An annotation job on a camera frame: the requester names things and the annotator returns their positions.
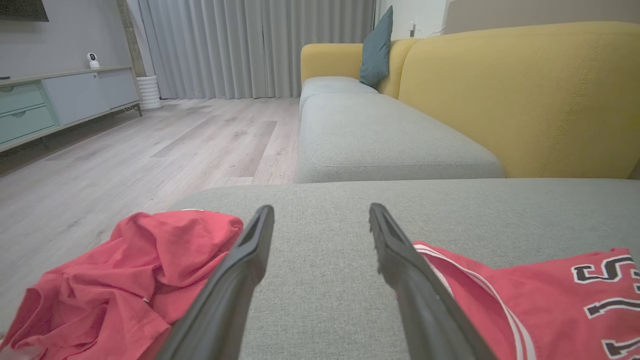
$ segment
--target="teal throw pillow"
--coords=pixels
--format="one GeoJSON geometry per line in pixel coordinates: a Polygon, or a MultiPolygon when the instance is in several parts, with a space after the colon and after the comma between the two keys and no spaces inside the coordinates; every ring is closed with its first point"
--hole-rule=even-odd
{"type": "Polygon", "coordinates": [[[372,88],[389,75],[389,50],[393,25],[394,8],[389,6],[389,10],[382,15],[376,28],[362,44],[360,82],[372,88]]]}

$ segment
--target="red basketball jersey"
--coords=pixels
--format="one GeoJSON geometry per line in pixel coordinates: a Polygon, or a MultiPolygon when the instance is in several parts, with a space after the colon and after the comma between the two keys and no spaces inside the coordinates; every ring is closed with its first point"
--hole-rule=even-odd
{"type": "Polygon", "coordinates": [[[494,270],[413,246],[500,360],[640,359],[640,272],[627,249],[494,270]]]}

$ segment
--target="security camera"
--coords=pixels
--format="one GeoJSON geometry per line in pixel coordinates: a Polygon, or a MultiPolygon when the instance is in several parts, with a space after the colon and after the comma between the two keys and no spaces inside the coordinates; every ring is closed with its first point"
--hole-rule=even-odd
{"type": "Polygon", "coordinates": [[[89,60],[89,68],[97,69],[100,67],[100,63],[98,62],[98,57],[94,53],[88,53],[86,55],[87,60],[89,60]]]}

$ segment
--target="wooden floor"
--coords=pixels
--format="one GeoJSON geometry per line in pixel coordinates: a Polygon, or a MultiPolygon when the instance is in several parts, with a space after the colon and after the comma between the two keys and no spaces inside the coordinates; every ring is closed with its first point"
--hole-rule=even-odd
{"type": "Polygon", "coordinates": [[[166,102],[5,174],[0,332],[42,272],[106,241],[123,217],[206,188],[292,183],[298,100],[166,102]]]}

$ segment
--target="teal drawer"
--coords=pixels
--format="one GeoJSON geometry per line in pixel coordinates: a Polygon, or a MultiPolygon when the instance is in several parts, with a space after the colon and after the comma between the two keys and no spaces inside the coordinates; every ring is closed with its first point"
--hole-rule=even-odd
{"type": "Polygon", "coordinates": [[[44,104],[38,84],[22,84],[0,88],[0,114],[44,104]]]}
{"type": "Polygon", "coordinates": [[[54,125],[46,106],[0,117],[0,143],[19,138],[54,125]]]}

